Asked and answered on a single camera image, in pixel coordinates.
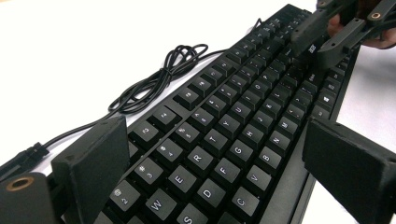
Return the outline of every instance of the black keyboard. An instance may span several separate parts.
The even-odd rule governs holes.
[[[96,222],[299,222],[306,120],[336,118],[356,60],[293,60],[309,15],[283,7],[128,127],[131,166]]]

